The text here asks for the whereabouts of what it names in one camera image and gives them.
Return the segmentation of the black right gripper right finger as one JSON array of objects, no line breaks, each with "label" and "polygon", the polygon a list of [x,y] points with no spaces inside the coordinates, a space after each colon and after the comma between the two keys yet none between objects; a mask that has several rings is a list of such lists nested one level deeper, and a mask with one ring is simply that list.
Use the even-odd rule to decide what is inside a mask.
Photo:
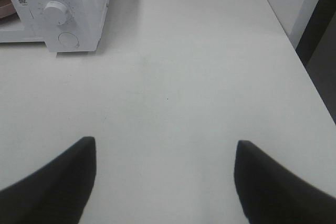
[{"label": "black right gripper right finger", "polygon": [[335,223],[334,197],[287,170],[251,141],[238,141],[234,182],[249,223]]}]

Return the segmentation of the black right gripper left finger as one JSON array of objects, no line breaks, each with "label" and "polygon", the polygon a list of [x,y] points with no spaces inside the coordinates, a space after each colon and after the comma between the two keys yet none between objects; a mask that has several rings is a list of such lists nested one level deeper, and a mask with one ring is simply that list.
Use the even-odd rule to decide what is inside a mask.
[{"label": "black right gripper left finger", "polygon": [[96,177],[96,140],[86,136],[1,190],[1,223],[79,223]]}]

